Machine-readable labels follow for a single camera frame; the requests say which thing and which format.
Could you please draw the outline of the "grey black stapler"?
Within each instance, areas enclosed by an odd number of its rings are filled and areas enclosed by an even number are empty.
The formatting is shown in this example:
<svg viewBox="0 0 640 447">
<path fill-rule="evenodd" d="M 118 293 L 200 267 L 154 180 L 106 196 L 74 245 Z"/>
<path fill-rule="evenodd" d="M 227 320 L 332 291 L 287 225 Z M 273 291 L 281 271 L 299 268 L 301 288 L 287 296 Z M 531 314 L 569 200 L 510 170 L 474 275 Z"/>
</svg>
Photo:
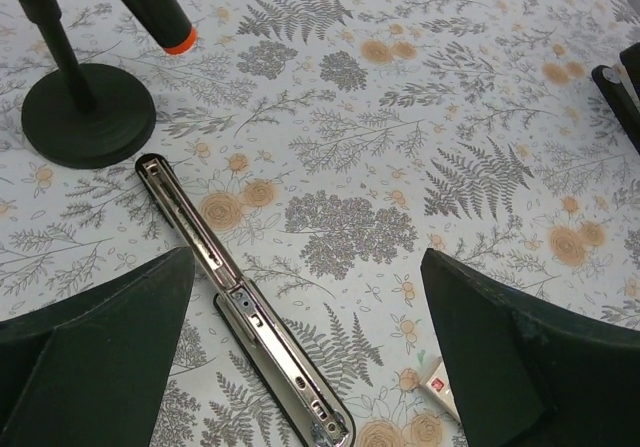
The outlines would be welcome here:
<svg viewBox="0 0 640 447">
<path fill-rule="evenodd" d="M 135 170 L 216 287 L 216 309 L 302 444 L 354 445 L 356 426 L 351 414 L 255 282 L 202 219 L 166 158 L 144 154 Z"/>
</svg>

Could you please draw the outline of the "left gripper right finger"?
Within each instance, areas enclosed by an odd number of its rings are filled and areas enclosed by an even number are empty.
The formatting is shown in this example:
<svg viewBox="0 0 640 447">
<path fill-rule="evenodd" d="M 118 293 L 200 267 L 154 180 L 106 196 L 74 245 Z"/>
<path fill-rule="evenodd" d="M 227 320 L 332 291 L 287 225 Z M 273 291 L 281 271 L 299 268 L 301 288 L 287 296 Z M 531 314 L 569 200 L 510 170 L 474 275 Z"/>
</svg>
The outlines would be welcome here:
<svg viewBox="0 0 640 447">
<path fill-rule="evenodd" d="M 639 334 L 427 249 L 421 275 L 471 446 L 636 446 Z"/>
</svg>

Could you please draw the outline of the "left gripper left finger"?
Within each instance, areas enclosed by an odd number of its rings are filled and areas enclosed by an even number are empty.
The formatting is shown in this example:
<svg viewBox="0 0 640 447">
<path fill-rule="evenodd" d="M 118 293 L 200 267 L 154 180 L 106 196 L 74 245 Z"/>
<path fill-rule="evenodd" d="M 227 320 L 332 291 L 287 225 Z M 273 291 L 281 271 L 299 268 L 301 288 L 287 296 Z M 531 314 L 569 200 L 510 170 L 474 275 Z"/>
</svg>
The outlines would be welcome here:
<svg viewBox="0 0 640 447">
<path fill-rule="evenodd" d="M 175 248 L 1 324 L 4 446 L 147 446 L 194 282 Z"/>
</svg>

